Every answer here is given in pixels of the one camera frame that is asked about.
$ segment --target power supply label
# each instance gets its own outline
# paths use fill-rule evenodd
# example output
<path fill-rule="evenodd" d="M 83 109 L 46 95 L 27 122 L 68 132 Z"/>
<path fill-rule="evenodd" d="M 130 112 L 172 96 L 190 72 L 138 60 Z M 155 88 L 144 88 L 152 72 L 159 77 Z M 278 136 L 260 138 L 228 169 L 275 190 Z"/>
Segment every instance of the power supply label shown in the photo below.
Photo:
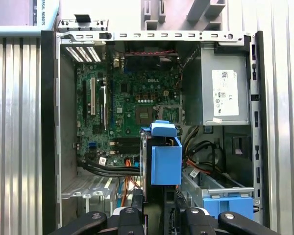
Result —
<path fill-rule="evenodd" d="M 233 70 L 212 70 L 214 116 L 239 115 L 237 74 Z"/>

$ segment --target screw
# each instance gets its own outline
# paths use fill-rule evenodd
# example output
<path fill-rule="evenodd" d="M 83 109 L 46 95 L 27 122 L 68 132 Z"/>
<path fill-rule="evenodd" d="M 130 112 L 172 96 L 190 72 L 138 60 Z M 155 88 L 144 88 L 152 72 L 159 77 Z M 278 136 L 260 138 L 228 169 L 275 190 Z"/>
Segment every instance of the screw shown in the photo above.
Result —
<path fill-rule="evenodd" d="M 93 219 L 100 219 L 101 218 L 101 215 L 100 214 L 93 214 Z"/>
<path fill-rule="evenodd" d="M 234 215 L 232 215 L 232 214 L 225 214 L 224 216 L 227 219 L 234 219 Z"/>
<path fill-rule="evenodd" d="M 193 213 L 193 214 L 197 214 L 199 211 L 197 210 L 197 209 L 195 209 L 195 208 L 192 208 L 191 209 L 191 213 Z"/>
<path fill-rule="evenodd" d="M 133 213 L 134 211 L 130 208 L 125 211 L 126 213 Z"/>

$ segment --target white sticker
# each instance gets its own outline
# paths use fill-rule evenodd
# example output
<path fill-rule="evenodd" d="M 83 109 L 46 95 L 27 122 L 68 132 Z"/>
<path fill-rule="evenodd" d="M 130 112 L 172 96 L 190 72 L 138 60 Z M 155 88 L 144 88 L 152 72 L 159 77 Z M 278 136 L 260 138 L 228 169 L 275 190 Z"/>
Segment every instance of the white sticker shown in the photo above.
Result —
<path fill-rule="evenodd" d="M 237 74 L 233 70 L 212 70 L 214 116 L 239 115 Z"/>
<path fill-rule="evenodd" d="M 99 165 L 106 165 L 106 161 L 107 161 L 106 158 L 100 157 L 99 158 Z"/>
<path fill-rule="evenodd" d="M 123 108 L 117 108 L 117 114 L 121 114 L 123 112 Z"/>
<path fill-rule="evenodd" d="M 219 123 L 219 124 L 221 124 L 221 123 L 222 123 L 222 119 L 221 119 L 221 118 L 216 118 L 216 117 L 214 117 L 214 118 L 212 119 L 212 122 L 215 122 L 215 123 Z"/>
<path fill-rule="evenodd" d="M 199 172 L 200 170 L 198 170 L 197 168 L 194 168 L 194 170 L 190 173 L 190 176 L 195 178 L 199 174 Z"/>

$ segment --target dell logo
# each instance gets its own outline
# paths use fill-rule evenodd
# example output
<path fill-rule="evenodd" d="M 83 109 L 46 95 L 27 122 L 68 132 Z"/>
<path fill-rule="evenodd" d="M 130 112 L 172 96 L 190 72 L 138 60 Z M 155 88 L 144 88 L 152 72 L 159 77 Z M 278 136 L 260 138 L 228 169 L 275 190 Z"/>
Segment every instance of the dell logo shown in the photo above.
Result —
<path fill-rule="evenodd" d="M 158 79 L 147 79 L 147 82 L 159 82 Z"/>

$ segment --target motherboard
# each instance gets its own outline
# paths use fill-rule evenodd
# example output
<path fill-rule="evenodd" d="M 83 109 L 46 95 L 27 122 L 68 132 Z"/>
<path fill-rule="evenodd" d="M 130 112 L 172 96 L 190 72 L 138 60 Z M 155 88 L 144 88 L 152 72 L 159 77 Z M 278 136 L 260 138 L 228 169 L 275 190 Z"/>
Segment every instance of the motherboard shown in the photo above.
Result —
<path fill-rule="evenodd" d="M 128 72 L 106 62 L 76 65 L 77 154 L 124 165 L 140 152 L 140 130 L 155 120 L 182 124 L 181 73 Z"/>

